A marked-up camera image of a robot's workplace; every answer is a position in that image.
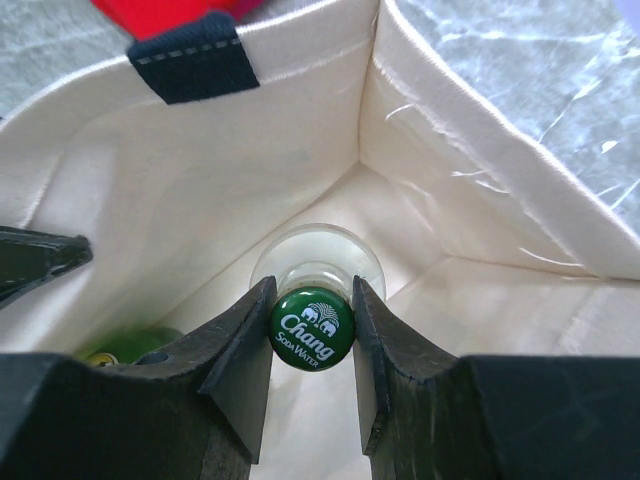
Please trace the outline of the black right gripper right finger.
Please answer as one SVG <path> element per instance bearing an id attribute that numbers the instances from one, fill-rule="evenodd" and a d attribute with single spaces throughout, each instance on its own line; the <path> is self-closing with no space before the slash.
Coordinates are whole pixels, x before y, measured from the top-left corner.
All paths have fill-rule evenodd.
<path id="1" fill-rule="evenodd" d="M 375 479 L 635 479 L 639 362 L 455 357 L 353 281 L 361 448 Z"/>

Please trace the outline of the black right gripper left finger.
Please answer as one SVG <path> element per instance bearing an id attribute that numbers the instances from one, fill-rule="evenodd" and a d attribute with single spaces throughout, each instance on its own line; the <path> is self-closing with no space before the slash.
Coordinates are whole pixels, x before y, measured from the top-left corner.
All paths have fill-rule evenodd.
<path id="1" fill-rule="evenodd" d="M 131 365 L 1 358 L 5 479 L 245 479 L 260 457 L 276 283 Z"/>

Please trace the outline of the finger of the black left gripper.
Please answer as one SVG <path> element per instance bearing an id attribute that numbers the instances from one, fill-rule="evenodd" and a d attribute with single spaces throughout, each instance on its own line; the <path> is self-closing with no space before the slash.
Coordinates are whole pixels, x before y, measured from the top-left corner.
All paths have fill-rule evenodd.
<path id="1" fill-rule="evenodd" d="M 9 226 L 1 227 L 1 307 L 89 263 L 89 240 Z"/>

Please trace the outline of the green cap bottle front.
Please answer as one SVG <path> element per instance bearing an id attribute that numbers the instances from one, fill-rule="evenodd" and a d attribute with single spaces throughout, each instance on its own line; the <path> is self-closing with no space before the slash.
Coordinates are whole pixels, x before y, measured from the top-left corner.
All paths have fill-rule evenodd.
<path id="1" fill-rule="evenodd" d="M 130 330 L 107 338 L 77 358 L 93 367 L 132 364 L 140 357 L 182 338 L 184 334 L 171 327 L 147 327 Z"/>

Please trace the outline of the green cap glass bottle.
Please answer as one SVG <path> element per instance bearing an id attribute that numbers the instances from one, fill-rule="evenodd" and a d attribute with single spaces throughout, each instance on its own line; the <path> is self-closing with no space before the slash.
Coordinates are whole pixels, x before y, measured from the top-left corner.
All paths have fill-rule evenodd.
<path id="1" fill-rule="evenodd" d="M 354 233 L 326 223 L 295 227 L 259 257 L 251 282 L 272 276 L 277 299 L 268 319 L 269 340 L 286 364 L 320 372 L 340 363 L 356 337 L 353 280 L 386 296 L 382 266 Z"/>

